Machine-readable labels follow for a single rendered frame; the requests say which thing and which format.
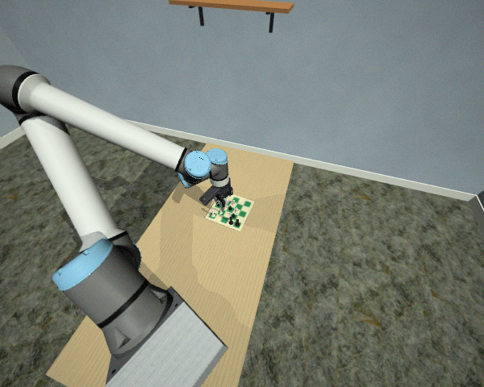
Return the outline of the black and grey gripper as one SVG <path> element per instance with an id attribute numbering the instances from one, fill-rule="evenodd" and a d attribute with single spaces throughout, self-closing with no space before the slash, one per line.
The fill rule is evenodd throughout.
<path id="1" fill-rule="evenodd" d="M 226 184 L 226 186 L 222 186 L 222 187 L 216 187 L 216 188 L 220 188 L 221 191 L 214 197 L 214 200 L 215 200 L 216 205 L 219 206 L 219 204 L 220 204 L 221 210 L 224 211 L 225 206 L 230 202 L 230 200 L 226 200 L 226 197 L 233 195 L 233 188 L 231 187 L 230 177 L 229 177 L 229 182 Z M 226 195 L 224 195 L 224 194 L 226 194 Z"/>

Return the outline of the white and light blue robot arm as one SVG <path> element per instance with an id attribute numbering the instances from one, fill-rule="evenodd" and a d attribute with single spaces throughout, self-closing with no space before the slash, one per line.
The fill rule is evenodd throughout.
<path id="1" fill-rule="evenodd" d="M 172 169 L 186 189 L 210 178 L 199 199 L 204 206 L 229 182 L 227 153 L 191 151 L 20 66 L 0 66 L 0 104 L 13 111 L 82 241 L 80 255 L 52 280 L 102 330 L 111 355 L 122 359 L 156 329 L 173 296 L 138 271 L 141 252 L 117 227 L 65 124 Z"/>

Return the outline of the green and cream chessboard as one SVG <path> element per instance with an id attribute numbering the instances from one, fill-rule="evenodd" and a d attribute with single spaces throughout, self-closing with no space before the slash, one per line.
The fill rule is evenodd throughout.
<path id="1" fill-rule="evenodd" d="M 222 214 L 219 213 L 219 209 L 221 209 L 220 204 L 219 206 L 217 206 L 216 203 L 214 203 L 211 209 L 214 210 L 215 217 L 211 217 L 212 212 L 210 210 L 205 219 L 241 232 L 241 229 L 250 213 L 250 210 L 252 209 L 254 201 L 236 196 L 234 194 L 232 196 L 227 196 L 226 199 L 230 200 L 230 202 L 225 206 Z M 235 200 L 235 206 L 232 205 L 233 200 Z M 229 206 L 232 207 L 232 210 L 229 210 Z M 236 207 L 238 208 L 238 213 L 235 212 Z M 230 225 L 230 217 L 232 217 L 233 213 L 235 214 L 235 218 L 232 218 L 233 224 Z M 240 224 L 238 227 L 236 226 L 237 219 L 239 219 L 238 223 Z"/>

